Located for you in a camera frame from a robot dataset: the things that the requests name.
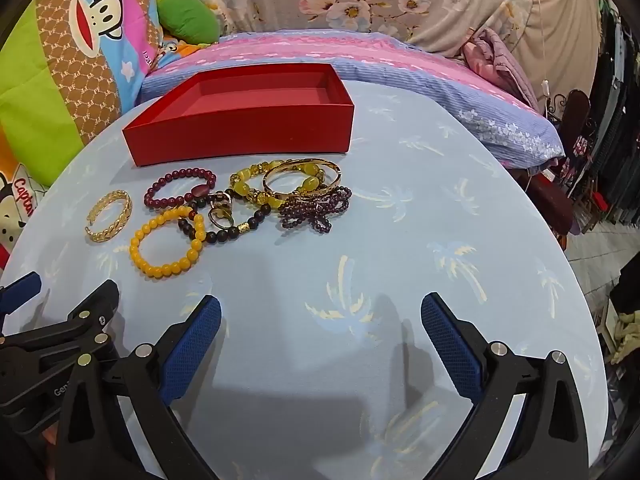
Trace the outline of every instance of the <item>table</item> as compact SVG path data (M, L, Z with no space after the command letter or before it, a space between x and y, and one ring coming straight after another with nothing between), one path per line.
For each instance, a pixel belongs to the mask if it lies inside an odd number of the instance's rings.
M28 222L1 283L36 270L50 293L44 307L9 316L6 332L65 319L111 278L121 302L110 331L124 355L154 343L213 294L222 304L222 327L172 409L217 475L421 479L471 407L455 393L420 322L422 298L437 291L488 341L529 356L555 349L567 355L593 461L607 419L602 357L587 304L543 219L482 144L435 102L374 84L346 87L355 103L351 150L326 158L342 167L354 196L328 235L308 226L285 232L272 215L255 233L205 248L183 275L160 282L141 275L127 248L153 215L142 203L152 182L200 167L214 171L224 189L232 172L282 158L136 168L122 127L143 104L72 161ZM304 129L300 124L301 135ZM285 181L279 189L292 185ZM176 195L192 185L180 179L162 191ZM114 189L129 192L132 216L121 234L94 244L84 235L85 217ZM240 219L251 212L234 207ZM104 223L117 213L112 208ZM141 253L170 262L187 244L176 226L163 227L143 241ZM499 464L521 406L516 398L483 473ZM123 410L143 463L158 474L130 404Z

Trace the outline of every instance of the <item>jewelry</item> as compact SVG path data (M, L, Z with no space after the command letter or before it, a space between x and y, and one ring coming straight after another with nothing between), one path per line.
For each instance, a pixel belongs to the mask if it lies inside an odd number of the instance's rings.
M233 173L229 177L230 188L234 192L234 196L238 198L244 198L249 202L261 206L262 204L269 204L271 208L277 209L283 203L284 200L280 200L273 195L269 195L264 191L258 191L250 187L246 181L253 178L254 176L265 174L274 168L277 168L283 164L293 163L294 160L292 158L287 161L284 160L272 160L271 162L261 162L260 164L252 164L248 168L244 168L244 170L240 170L237 173ZM324 170L318 167L317 164L310 164L308 166L291 166L289 171L303 171L308 174L311 178L316 177L320 184L324 182Z
M100 212L110 203L115 202L116 200L124 200L125 203L122 213L120 213L113 224L111 224L106 229L103 229L99 233L92 232L88 227L84 228L88 237L92 241L100 243L111 240L116 234L122 231L122 228L127 224L127 221L129 221L132 205L131 198L126 191L119 189L117 191L111 191L110 193L107 193L100 200L98 200L98 203L94 205L94 207L91 209L91 211L89 211L89 214L86 217L89 225L93 225Z
M172 274L180 274L183 270L189 269L194 264L199 253L202 250L202 242L206 239L207 235L204 231L204 218L202 215L195 215L194 220L196 222L195 233L191 240L191 249L187 251L184 258L180 258L179 261L172 264L164 264L161 267L154 267L146 262L142 256L140 256L140 242L148 235L153 229L158 226L164 225L170 220L177 220L178 218L184 219L193 210L185 205L176 207L175 209L168 209L157 217L152 218L147 224L144 224L139 231L136 231L136 235L131 239L131 245L129 247L129 254L133 263L137 268L142 270L148 277L162 278L163 276L171 276Z
M186 176L197 176L203 178L207 181L206 184L199 184L193 189L191 189L190 193L186 193L185 195L180 196L172 196L170 198L163 198L161 200L154 199L154 195L156 192L160 191L161 187L164 187L167 182L171 182L176 178L182 178ZM177 170L173 173L167 173L164 177L158 179L157 182L154 182L153 185L146 190L145 195L145 205L149 209L161 209L165 207L176 207L181 206L185 202L190 202L191 200L196 199L199 201L201 198L205 197L210 190L216 187L216 175L213 174L212 171L203 170L201 168L187 168L186 170Z
M351 190L344 186L335 187L326 195L312 199L308 199L307 195L291 196L280 206L282 227L291 229L308 220L319 233L328 233L331 222L326 216L347 211L350 198Z
M211 204L211 210L209 211L209 220L220 229L218 232L209 231L206 234L206 242L209 244L214 244L216 242L224 243L227 240L235 240L240 235L245 234L249 231L255 231L264 221L264 217L271 214L271 206L269 204L262 204L260 209L254 213L246 222L242 222L239 225L234 225L234 219L231 215L231 208L226 206L221 206L220 196L231 197L233 190L227 189L225 192L218 191L213 195L207 196L207 201ZM195 215L192 220L202 215ZM220 225L213 217L217 218L226 218L231 222L231 225L228 227L224 227ZM198 223L196 223L195 227L192 227L191 224L186 219L178 220L178 227L182 230L184 234L186 234L189 238L193 240L193 237L196 235L198 230Z
M336 177L331 184L325 185L324 182L318 178L318 173L322 171L322 179L324 180L324 170L321 170L319 166L326 166L335 171ZM268 186L267 181L273 175L282 173L283 171L304 171L306 174L311 176L302 183L302 186L296 188L295 191L291 193L280 193L271 189ZM324 158L302 158L300 160L288 160L279 166L271 168L262 178L262 186L264 187L264 192L268 196L273 196L278 200L287 200L288 198L295 196L314 198L326 195L331 190L338 187L340 185L341 177L342 173L340 172L340 168L337 164L324 160Z

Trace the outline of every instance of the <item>tile floor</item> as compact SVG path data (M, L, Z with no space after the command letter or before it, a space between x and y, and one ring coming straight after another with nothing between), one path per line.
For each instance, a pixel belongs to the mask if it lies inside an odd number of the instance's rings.
M604 222L586 234L569 235L564 254L591 313L607 303L620 269L640 251L640 230Z

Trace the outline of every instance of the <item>gold ring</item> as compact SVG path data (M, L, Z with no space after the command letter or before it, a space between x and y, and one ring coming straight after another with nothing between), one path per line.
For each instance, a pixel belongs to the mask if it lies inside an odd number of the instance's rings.
M131 198L126 191L123 191L121 189L117 191L111 191L110 193L107 193L105 196L103 196L100 200L98 200L98 203L94 205L91 211L89 211L86 219L89 222L89 225L93 225L100 212L110 203L113 203L116 200L124 200L125 203L122 213L120 213L113 224L98 233L92 232L88 227L84 228L88 237L92 241L101 243L106 242L107 240L111 240L116 234L122 231L122 228L127 224L127 221L131 216Z
M218 218L226 218L227 220L229 220L229 223L231 225L224 227L222 225L220 225L217 221L216 221L216 216L218 216ZM222 230L227 230L230 227L234 226L234 217L231 214L231 211L229 211L229 209L223 208L223 207L216 207L214 208L213 206L211 207L210 211L209 211L209 220L211 221L211 223L213 225L215 225L218 229L222 229Z
M282 173L283 171L291 170L297 166L303 166L304 164L317 164L318 166L326 166L331 170L335 171L336 177L331 184L328 184L326 187L322 189L316 189L314 191L307 191L304 194L300 194L297 192L294 193L279 193L274 191L267 184L267 180L275 174ZM284 162L283 164L276 166L275 168L271 168L264 175L262 179L262 186L264 187L264 192L268 195L276 197L278 200L286 200L292 196L300 197L300 198L313 198L316 196L323 196L329 193L332 189L340 186L340 179L342 177L342 172L340 171L340 167L337 164L332 163L329 160L324 160L324 158L300 158L299 160L292 160L290 162Z

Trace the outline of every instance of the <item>lime green fabric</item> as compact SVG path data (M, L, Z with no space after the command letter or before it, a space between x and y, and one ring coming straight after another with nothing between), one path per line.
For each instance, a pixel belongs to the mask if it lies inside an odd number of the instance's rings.
M186 43L217 43L220 38L218 20L200 0L162 0L158 17L160 25Z
M0 124L15 158L50 186L82 150L78 128L51 78L31 2L0 50Z

